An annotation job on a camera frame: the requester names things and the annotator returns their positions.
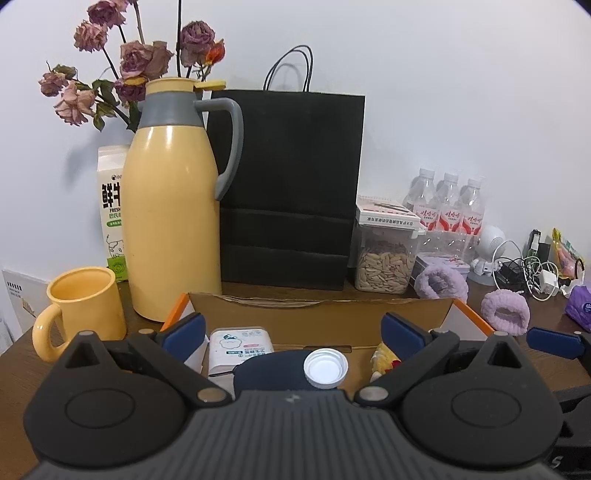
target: plastic storage container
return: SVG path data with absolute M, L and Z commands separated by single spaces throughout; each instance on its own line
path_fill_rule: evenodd
M 426 229 L 421 219 L 391 200 L 358 199 L 359 251 L 355 288 L 401 294 L 408 287 L 419 237 Z

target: gray thermos handle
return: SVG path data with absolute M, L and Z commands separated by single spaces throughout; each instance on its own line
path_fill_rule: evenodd
M 240 163 L 242 155 L 242 144 L 244 142 L 244 121 L 242 119 L 242 109 L 234 100 L 230 98 L 212 98 L 211 100 L 195 100 L 195 108 L 198 112 L 213 112 L 226 110 L 232 117 L 232 147 L 230 148 L 230 158 L 226 170 L 217 177 L 215 199 L 219 202 L 226 194 Z

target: snack package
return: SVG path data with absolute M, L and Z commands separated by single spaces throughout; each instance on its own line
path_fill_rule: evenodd
M 554 245 L 554 253 L 558 258 L 558 270 L 560 271 L 560 278 L 576 278 L 575 268 L 577 259 L 580 255 L 570 244 L 570 242 L 562 237 L 560 230 L 552 229 L 552 244 Z
M 401 361 L 396 354 L 384 343 L 380 343 L 371 358 L 371 381 L 373 382 L 377 378 L 380 378 L 386 372 L 395 368 L 399 363 Z

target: milk carton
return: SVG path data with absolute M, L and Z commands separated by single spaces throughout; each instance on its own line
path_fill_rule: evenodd
M 127 280 L 121 228 L 121 175 L 128 150 L 128 145 L 99 147 L 97 168 L 103 243 L 107 265 L 115 272 L 117 281 Z

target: plastic bottle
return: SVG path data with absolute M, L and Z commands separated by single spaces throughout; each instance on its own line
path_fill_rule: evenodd
M 462 222 L 462 205 L 458 202 L 459 189 L 457 175 L 446 173 L 437 184 L 439 218 L 437 229 L 443 232 L 456 232 Z
M 484 217 L 484 200 L 480 193 L 481 180 L 469 179 L 467 185 L 460 190 L 462 205 L 462 225 L 460 231 L 469 235 L 478 235 Z
M 421 223 L 427 228 L 427 234 L 423 237 L 423 243 L 418 246 L 418 252 L 439 252 L 439 232 L 435 230 L 439 203 L 435 195 L 434 178 L 433 170 L 421 168 L 418 177 L 410 184 L 408 195 L 402 201 L 407 209 L 419 216 Z
M 427 227 L 427 230 L 435 229 L 439 214 L 439 206 L 433 187 L 434 178 L 435 172 L 433 170 L 421 168 L 418 177 L 410 184 L 408 195 L 402 201 L 407 209 L 421 218 L 421 223 Z
M 476 238 L 482 227 L 485 204 L 480 193 L 481 180 L 469 179 L 460 189 L 459 204 L 462 206 L 462 223 L 457 231 L 465 234 L 462 260 L 470 263 L 475 257 Z
M 459 202 L 457 180 L 457 175 L 446 173 L 443 180 L 437 184 L 438 235 L 434 241 L 442 254 L 459 257 L 465 246 L 465 236 L 458 232 L 462 222 L 462 204 Z

